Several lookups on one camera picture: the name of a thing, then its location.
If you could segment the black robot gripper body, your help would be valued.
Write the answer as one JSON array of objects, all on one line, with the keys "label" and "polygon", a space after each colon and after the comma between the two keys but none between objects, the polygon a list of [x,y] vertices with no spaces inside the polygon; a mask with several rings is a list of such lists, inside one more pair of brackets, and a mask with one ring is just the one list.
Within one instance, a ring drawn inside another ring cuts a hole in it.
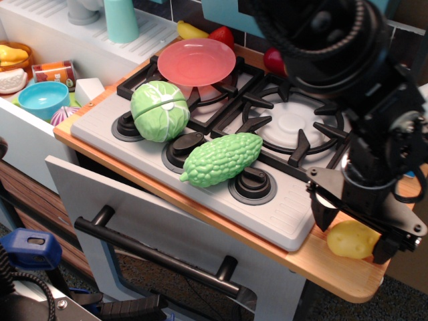
[{"label": "black robot gripper body", "polygon": [[[380,235],[404,235],[399,251],[413,251],[427,226],[409,203],[421,201],[427,182],[421,166],[427,162],[427,117],[408,111],[390,122],[381,118],[354,126],[347,153],[337,170],[311,167],[308,192],[318,193],[343,212]],[[414,171],[416,177],[404,176]]]}]

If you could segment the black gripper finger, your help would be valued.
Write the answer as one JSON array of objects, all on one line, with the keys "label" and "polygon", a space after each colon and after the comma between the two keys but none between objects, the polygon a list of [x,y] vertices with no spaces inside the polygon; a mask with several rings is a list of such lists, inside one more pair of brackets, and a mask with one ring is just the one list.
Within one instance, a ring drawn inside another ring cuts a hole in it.
[{"label": "black gripper finger", "polygon": [[372,251],[373,262],[384,264],[389,261],[402,248],[404,235],[401,233],[382,234]]},{"label": "black gripper finger", "polygon": [[311,209],[316,225],[326,231],[336,218],[339,209],[318,193],[310,193]]}]

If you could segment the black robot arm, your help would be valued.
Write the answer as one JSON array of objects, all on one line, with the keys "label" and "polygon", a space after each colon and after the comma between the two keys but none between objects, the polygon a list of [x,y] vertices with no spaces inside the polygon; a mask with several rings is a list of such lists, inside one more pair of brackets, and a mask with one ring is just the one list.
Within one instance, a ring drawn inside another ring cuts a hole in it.
[{"label": "black robot arm", "polygon": [[248,1],[264,37],[281,53],[291,83],[331,102],[352,132],[340,170],[308,170],[312,212],[327,229],[338,212],[379,232],[378,264],[414,250],[427,226],[396,185],[412,172],[427,181],[427,103],[389,52],[383,14],[368,1]]}]

